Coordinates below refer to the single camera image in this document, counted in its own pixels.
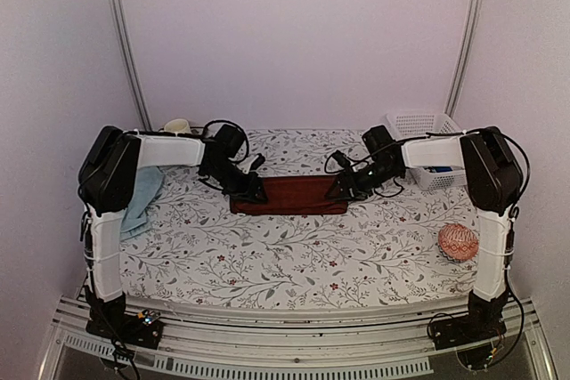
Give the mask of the dark red towel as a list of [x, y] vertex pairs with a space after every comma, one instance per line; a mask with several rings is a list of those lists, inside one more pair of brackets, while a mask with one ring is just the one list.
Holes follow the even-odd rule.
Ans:
[[345, 214], [347, 201], [325, 197], [334, 183], [333, 175], [266, 177], [266, 202], [253, 203], [230, 198], [230, 211], [246, 215]]

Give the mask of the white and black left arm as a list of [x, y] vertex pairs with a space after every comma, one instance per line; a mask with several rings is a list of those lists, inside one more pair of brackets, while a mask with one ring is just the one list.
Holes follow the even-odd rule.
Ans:
[[235, 159], [241, 148], [247, 148], [247, 135], [227, 121], [220, 126], [215, 135], [206, 136], [123, 131], [106, 125], [89, 150], [79, 170], [77, 191], [85, 205], [86, 296], [91, 325], [112, 338], [126, 338], [133, 329], [125, 313], [126, 296], [119, 274], [119, 237], [140, 170], [195, 166], [199, 176], [215, 179], [225, 196], [254, 204], [266, 202], [263, 181], [255, 169], [243, 171]]

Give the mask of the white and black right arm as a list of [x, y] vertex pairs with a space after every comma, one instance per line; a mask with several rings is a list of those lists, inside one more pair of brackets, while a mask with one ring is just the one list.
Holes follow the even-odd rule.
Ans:
[[517, 204], [530, 179], [530, 165], [517, 162], [523, 150], [496, 126], [396, 140], [379, 125], [362, 140], [368, 151], [362, 159], [351, 159], [339, 150], [329, 156], [339, 169], [326, 193], [328, 199], [365, 200], [384, 182], [417, 168], [456, 167], [464, 172], [479, 220], [476, 279], [468, 294], [467, 314], [434, 322], [430, 333], [442, 336], [450, 331], [469, 341], [502, 333], [502, 309], [511, 296], [507, 268], [514, 249]]

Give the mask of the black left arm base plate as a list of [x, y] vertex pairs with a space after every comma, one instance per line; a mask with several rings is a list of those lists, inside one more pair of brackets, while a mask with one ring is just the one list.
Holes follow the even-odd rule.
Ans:
[[114, 344], [130, 344], [157, 350], [164, 323], [157, 311], [142, 311], [135, 315], [91, 314], [85, 331], [93, 336], [111, 340]]

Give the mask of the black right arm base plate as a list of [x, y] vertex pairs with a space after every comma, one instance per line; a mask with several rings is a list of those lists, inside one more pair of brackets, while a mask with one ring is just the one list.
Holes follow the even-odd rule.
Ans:
[[479, 323], [468, 314], [455, 316], [437, 313], [427, 324], [427, 336], [437, 350], [499, 338], [506, 332], [507, 328], [502, 319]]

